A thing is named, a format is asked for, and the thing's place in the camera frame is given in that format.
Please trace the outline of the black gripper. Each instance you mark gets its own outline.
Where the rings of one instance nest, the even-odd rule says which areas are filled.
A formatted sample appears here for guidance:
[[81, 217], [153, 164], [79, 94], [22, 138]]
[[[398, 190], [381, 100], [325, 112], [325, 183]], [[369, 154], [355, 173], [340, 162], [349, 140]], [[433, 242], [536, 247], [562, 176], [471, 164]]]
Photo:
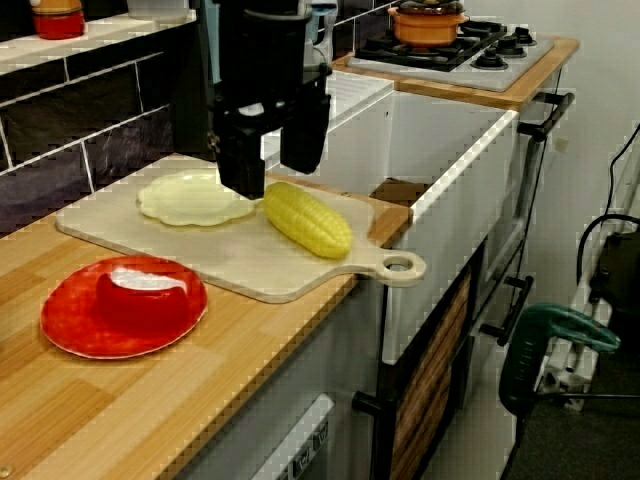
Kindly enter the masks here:
[[241, 196], [263, 196], [261, 137], [281, 132], [281, 163], [316, 171], [330, 100], [329, 58], [307, 33], [310, 14], [220, 14], [210, 109], [221, 182]]

